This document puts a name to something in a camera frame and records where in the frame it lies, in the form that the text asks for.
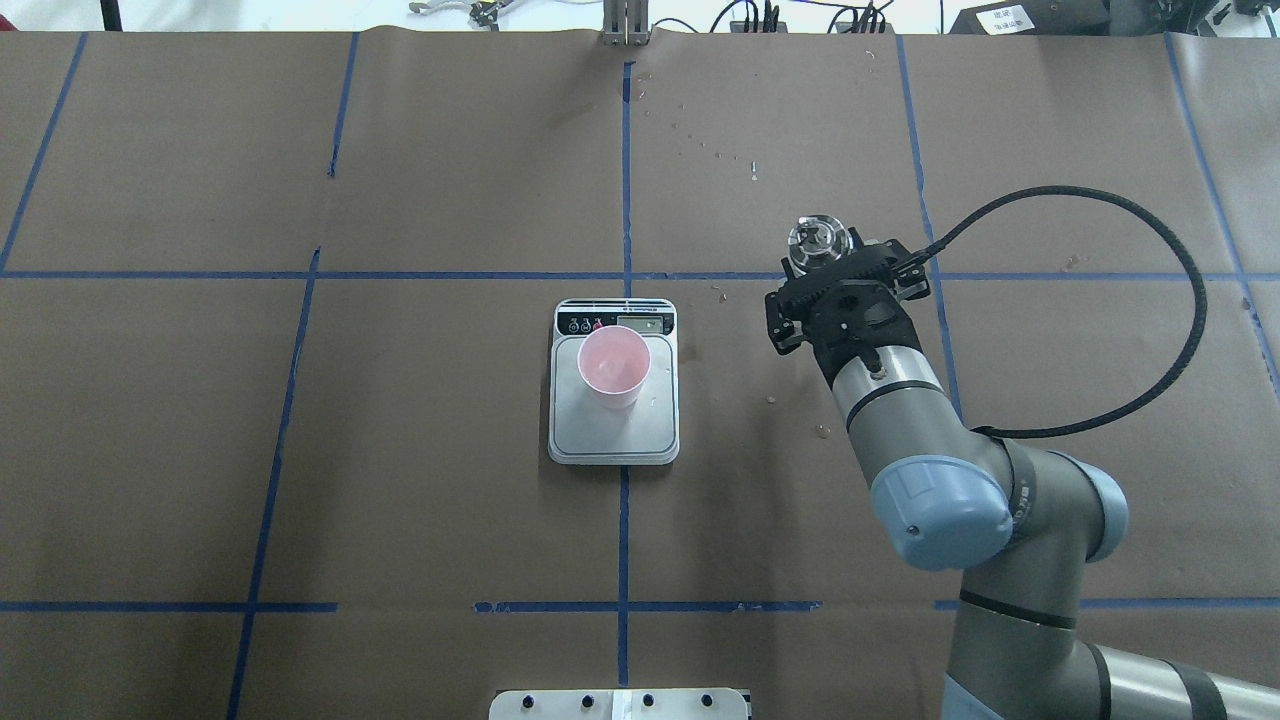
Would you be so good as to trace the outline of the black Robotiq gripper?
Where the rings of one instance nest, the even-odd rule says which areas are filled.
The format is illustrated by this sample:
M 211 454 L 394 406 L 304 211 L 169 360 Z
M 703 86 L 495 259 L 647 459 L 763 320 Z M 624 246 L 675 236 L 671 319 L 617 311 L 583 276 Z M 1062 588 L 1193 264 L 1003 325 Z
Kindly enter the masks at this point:
M 765 295 L 767 334 L 778 355 L 809 343 L 818 363 L 876 363 L 879 348 L 916 347 L 900 301 L 932 295 L 925 261 L 897 240 L 864 243 L 850 258 L 855 277 L 813 272 L 800 277 L 800 291 L 780 286 Z

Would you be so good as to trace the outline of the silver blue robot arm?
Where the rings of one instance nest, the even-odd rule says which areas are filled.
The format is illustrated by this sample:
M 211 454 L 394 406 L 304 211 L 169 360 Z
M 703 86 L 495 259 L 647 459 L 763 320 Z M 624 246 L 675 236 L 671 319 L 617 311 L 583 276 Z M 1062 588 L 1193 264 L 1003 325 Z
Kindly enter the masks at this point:
M 890 241 L 792 240 L 765 296 L 771 342 L 801 343 L 835 396 L 895 552 L 959 570 L 943 719 L 1275 719 L 1274 688 L 1087 643 L 1087 564 L 1124 539 L 1106 471 L 965 428 L 901 306 L 928 291 Z

